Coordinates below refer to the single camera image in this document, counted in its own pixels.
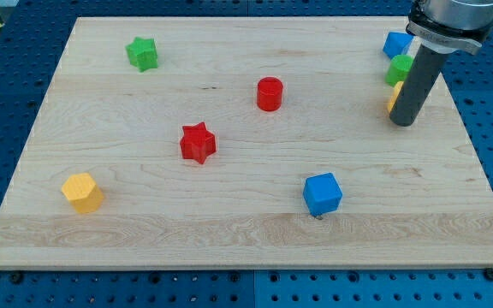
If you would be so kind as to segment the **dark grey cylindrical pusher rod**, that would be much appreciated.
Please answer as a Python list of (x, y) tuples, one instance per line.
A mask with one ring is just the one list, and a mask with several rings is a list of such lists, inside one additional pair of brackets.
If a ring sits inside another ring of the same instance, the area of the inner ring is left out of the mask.
[(391, 111), (390, 120), (402, 127), (411, 126), (434, 86), (448, 54), (421, 45)]

